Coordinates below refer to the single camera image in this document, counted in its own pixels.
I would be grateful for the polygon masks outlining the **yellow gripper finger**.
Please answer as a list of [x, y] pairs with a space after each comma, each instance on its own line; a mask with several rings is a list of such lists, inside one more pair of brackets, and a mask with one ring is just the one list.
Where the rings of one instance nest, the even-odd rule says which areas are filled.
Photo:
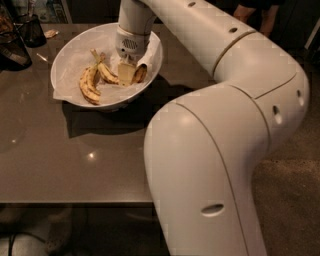
[[120, 62], [118, 64], [119, 84], [129, 86], [132, 83], [136, 71], [136, 65], [132, 63]]

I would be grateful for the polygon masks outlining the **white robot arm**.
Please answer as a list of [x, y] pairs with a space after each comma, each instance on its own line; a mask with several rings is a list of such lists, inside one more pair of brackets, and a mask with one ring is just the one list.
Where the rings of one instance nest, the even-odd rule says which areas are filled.
[[215, 81], [164, 105], [146, 130], [146, 175], [168, 250], [267, 256], [251, 177], [301, 124], [307, 76], [267, 37], [205, 0], [121, 0], [121, 56], [142, 58], [154, 19]]

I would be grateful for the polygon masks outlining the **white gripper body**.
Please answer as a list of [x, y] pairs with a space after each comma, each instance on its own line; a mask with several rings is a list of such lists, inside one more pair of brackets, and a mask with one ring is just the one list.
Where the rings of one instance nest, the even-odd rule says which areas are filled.
[[118, 26], [115, 38], [116, 51], [122, 60], [137, 63], [147, 51], [149, 38], [149, 34], [133, 34]]

